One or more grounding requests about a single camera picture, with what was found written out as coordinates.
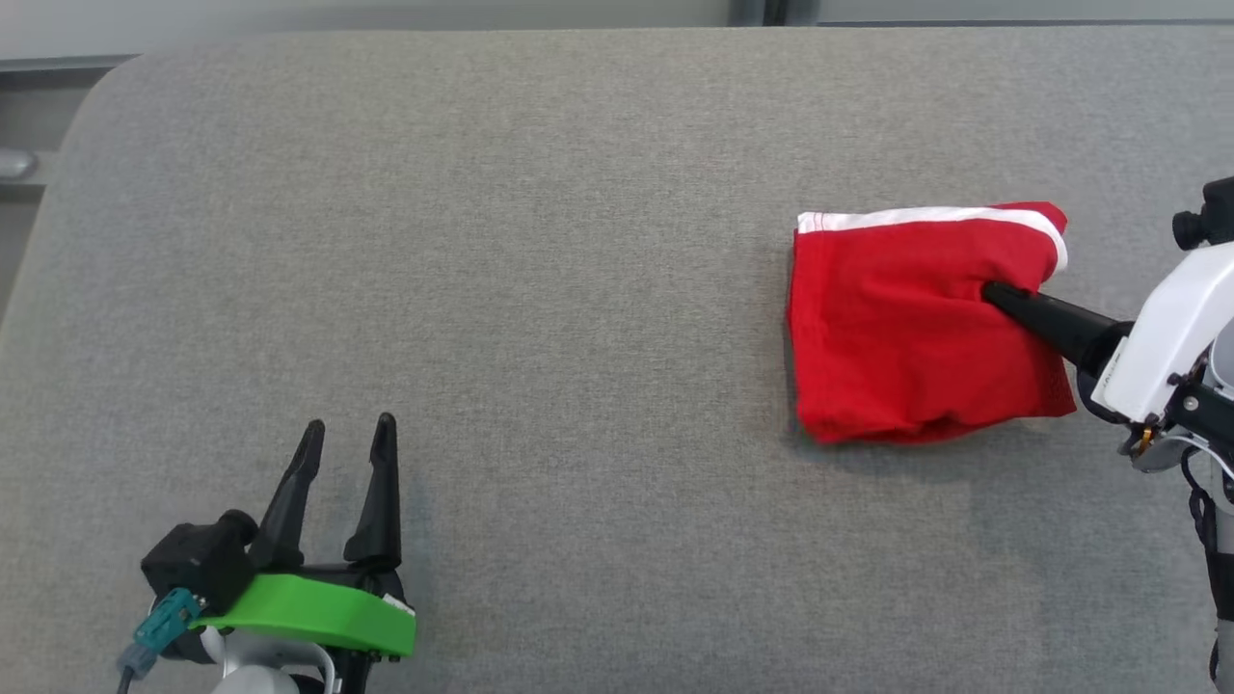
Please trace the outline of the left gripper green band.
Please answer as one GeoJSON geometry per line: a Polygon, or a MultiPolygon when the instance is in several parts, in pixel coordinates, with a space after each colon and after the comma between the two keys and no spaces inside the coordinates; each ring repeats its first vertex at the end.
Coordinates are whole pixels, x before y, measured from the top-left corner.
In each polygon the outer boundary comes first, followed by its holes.
{"type": "MultiPolygon", "coordinates": [[[[257,571],[304,566],[306,501],[323,443],[325,422],[313,420],[251,543],[257,571]]],[[[401,491],[397,424],[390,412],[378,417],[369,463],[362,517],[343,557],[395,571],[402,561],[401,491]]],[[[364,693],[373,666],[410,658],[417,641],[417,615],[395,593],[286,573],[257,575],[228,612],[200,625],[204,650],[222,667],[216,693],[364,693]]]]}

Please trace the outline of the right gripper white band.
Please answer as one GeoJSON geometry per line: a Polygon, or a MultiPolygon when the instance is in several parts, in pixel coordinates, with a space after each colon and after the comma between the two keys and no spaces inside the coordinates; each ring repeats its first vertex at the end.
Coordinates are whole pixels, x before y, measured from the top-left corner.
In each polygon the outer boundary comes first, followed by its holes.
{"type": "Polygon", "coordinates": [[[1120,321],[1043,293],[987,282],[983,303],[1035,335],[1085,373],[1088,412],[1113,422],[1164,420],[1175,387],[1232,321],[1230,243],[1190,251],[1157,284],[1137,320],[1120,321]]]}

